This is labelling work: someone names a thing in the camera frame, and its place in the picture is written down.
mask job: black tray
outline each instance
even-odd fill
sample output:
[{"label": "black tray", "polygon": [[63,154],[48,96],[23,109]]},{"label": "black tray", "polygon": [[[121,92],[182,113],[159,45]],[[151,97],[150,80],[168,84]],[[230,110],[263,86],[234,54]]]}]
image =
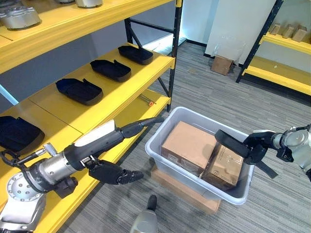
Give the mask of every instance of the black tray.
[{"label": "black tray", "polygon": [[118,50],[122,56],[142,65],[150,64],[153,59],[153,53],[143,48],[137,49],[133,46],[121,46],[118,47]]},{"label": "black tray", "polygon": [[95,60],[90,64],[94,71],[118,82],[125,82],[131,77],[131,68],[117,62],[116,60],[113,62],[107,60]]},{"label": "black tray", "polygon": [[18,117],[0,117],[0,145],[17,154],[33,152],[43,141],[44,133]]},{"label": "black tray", "polygon": [[84,105],[94,105],[104,96],[100,87],[86,79],[83,82],[77,79],[61,79],[56,82],[56,87],[60,93]]}]

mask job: gray plastic bin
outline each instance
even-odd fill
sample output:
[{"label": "gray plastic bin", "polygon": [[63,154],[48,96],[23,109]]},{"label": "gray plastic bin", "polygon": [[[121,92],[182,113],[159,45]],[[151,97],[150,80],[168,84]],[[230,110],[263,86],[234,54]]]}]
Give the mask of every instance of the gray plastic bin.
[{"label": "gray plastic bin", "polygon": [[183,121],[210,134],[215,134],[221,129],[240,141],[243,141],[248,136],[190,109],[177,107],[160,125],[145,146],[146,152],[155,159],[158,169],[184,183],[207,199],[224,199],[234,205],[244,204],[251,185],[254,166],[243,163],[237,186],[230,190],[222,191],[161,156],[161,145],[179,121]]}]

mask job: cardboard box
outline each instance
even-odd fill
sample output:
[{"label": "cardboard box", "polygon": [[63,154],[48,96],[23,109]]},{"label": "cardboard box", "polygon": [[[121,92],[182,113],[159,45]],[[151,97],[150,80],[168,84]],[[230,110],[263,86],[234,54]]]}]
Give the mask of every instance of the cardboard box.
[{"label": "cardboard box", "polygon": [[193,189],[157,169],[156,165],[152,168],[151,178],[157,181],[163,187],[171,190],[174,194],[187,201],[198,209],[205,211],[208,215],[217,212],[221,200],[209,200]]},{"label": "cardboard box", "polygon": [[232,63],[233,60],[216,55],[211,70],[223,75],[227,75]]},{"label": "cardboard box", "polygon": [[237,185],[243,158],[217,143],[201,179],[226,191]]},{"label": "cardboard box", "polygon": [[270,34],[276,35],[278,31],[280,30],[280,28],[281,28],[281,25],[279,23],[273,24],[270,30]]},{"label": "cardboard box", "polygon": [[305,26],[299,25],[293,34],[292,39],[294,41],[300,42],[307,34],[307,28]]},{"label": "cardboard box", "polygon": [[207,166],[216,139],[194,126],[180,121],[161,147],[161,155],[199,176]]},{"label": "cardboard box", "polygon": [[287,39],[292,36],[293,32],[294,32],[294,27],[291,24],[288,24],[282,33],[282,37]]}]

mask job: shelf post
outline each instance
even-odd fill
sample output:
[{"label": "shelf post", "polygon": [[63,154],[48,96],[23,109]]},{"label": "shelf post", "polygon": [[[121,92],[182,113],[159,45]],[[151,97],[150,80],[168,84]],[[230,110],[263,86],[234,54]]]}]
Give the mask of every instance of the shelf post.
[{"label": "shelf post", "polygon": [[241,71],[240,71],[240,73],[239,73],[239,75],[238,75],[238,78],[237,78],[236,81],[235,81],[236,83],[239,83],[239,82],[240,82],[240,80],[241,80],[241,78],[242,78],[242,75],[243,75],[243,73],[244,73],[244,70],[247,69],[247,67],[248,67],[249,64],[251,63],[253,57],[254,57],[255,54],[256,54],[256,51],[258,50],[258,48],[259,48],[259,46],[260,46],[259,43],[260,43],[260,41],[261,41],[261,38],[262,38],[264,35],[266,35],[266,33],[268,32],[269,27],[271,26],[273,20],[275,19],[275,17],[276,17],[276,15],[277,15],[277,13],[278,13],[278,11],[279,11],[279,9],[280,9],[280,7],[281,7],[283,1],[284,1],[284,0],[276,0],[276,2],[274,3],[274,6],[272,7],[272,10],[271,10],[271,12],[270,12],[270,14],[269,14],[269,16],[268,16],[266,22],[264,23],[264,25],[263,25],[263,27],[262,27],[262,29],[261,29],[261,31],[260,31],[260,33],[259,33],[259,35],[258,35],[258,37],[257,37],[257,39],[256,39],[256,41],[255,41],[255,43],[254,43],[254,45],[253,45],[251,51],[249,52],[249,54],[248,54],[248,56],[247,56],[247,58],[246,58],[246,60],[245,60],[245,62],[244,62],[244,64],[243,64],[243,66],[242,66],[242,68],[241,68]]},{"label": "shelf post", "polygon": [[132,37],[132,34],[131,34],[131,21],[130,21],[130,18],[126,18],[124,20],[124,23],[125,23],[125,32],[126,32],[127,42],[132,44],[133,43],[133,37]]},{"label": "shelf post", "polygon": [[174,77],[175,77],[175,69],[176,69],[176,56],[178,50],[178,41],[179,41],[179,31],[180,31],[180,21],[181,21],[181,13],[182,13],[182,4],[183,2],[180,1],[180,7],[176,7],[175,9],[175,20],[174,20],[174,32],[173,32],[173,49],[172,49],[172,57],[175,58],[175,65],[174,69],[170,71],[170,82],[169,82],[169,94],[168,97],[171,98],[171,103],[167,105],[167,112],[171,110],[172,104],[172,94],[173,94],[173,84],[174,84]]}]

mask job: yellow shelf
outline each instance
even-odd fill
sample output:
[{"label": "yellow shelf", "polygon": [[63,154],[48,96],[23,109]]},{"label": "yellow shelf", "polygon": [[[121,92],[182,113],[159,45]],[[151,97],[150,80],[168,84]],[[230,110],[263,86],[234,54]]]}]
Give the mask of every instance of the yellow shelf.
[{"label": "yellow shelf", "polygon": [[[13,116],[15,118],[21,117],[24,120],[30,122],[31,124],[39,127],[45,134],[42,144],[38,147],[42,148],[42,145],[48,142],[51,142],[57,151],[62,151],[66,146],[74,142],[82,134],[72,128],[71,126],[60,121],[56,117],[52,116],[50,113],[46,112],[42,108],[33,104],[29,100],[24,100],[18,105],[13,106],[9,110],[0,114],[0,116]],[[27,166],[30,166],[34,161],[48,157],[48,155],[40,156],[30,163],[27,163]],[[7,200],[6,195],[6,184],[11,176],[19,172],[19,169],[12,168],[2,160],[0,160],[0,209]]]},{"label": "yellow shelf", "polygon": [[299,69],[254,56],[244,73],[311,95],[311,74]]},{"label": "yellow shelf", "polygon": [[98,8],[82,9],[76,4],[54,0],[25,0],[39,12],[42,23],[21,31],[0,27],[0,35],[12,40],[0,44],[0,73],[81,36],[172,0],[103,0]]},{"label": "yellow shelf", "polygon": [[[166,104],[170,102],[170,98],[150,90],[146,90],[144,95],[152,99],[156,104],[149,107],[148,103],[137,98],[115,117],[115,122],[118,127],[136,120],[155,117],[163,108],[165,108]],[[108,160],[113,163],[117,162],[135,142],[139,135],[125,139],[122,143],[101,155],[100,159]],[[97,180],[88,175],[87,170],[77,172],[73,176],[79,181],[73,194],[64,199],[60,199],[55,192],[50,192],[48,194],[47,206],[35,233],[56,232],[84,198],[98,184]]]},{"label": "yellow shelf", "polygon": [[4,38],[3,36],[0,36],[0,47],[5,46],[11,42],[12,42],[11,40]]},{"label": "yellow shelf", "polygon": [[160,77],[168,68],[173,67],[174,58],[154,52],[153,61],[146,66],[139,65],[119,55],[115,49],[99,59],[106,59],[128,66],[132,70],[131,78],[119,83],[92,70],[90,64],[68,74],[65,78],[87,79],[102,88],[103,99],[94,106],[85,106],[58,92],[52,83],[29,99],[52,115],[61,119],[76,130],[86,133],[120,113],[131,101]]},{"label": "yellow shelf", "polygon": [[281,35],[272,35],[270,33],[267,33],[264,35],[260,41],[267,41],[270,43],[274,43],[280,46],[284,46],[299,52],[304,52],[307,54],[311,54],[311,44],[309,41],[301,41],[301,42],[296,42],[292,40],[291,38],[284,39]]}]

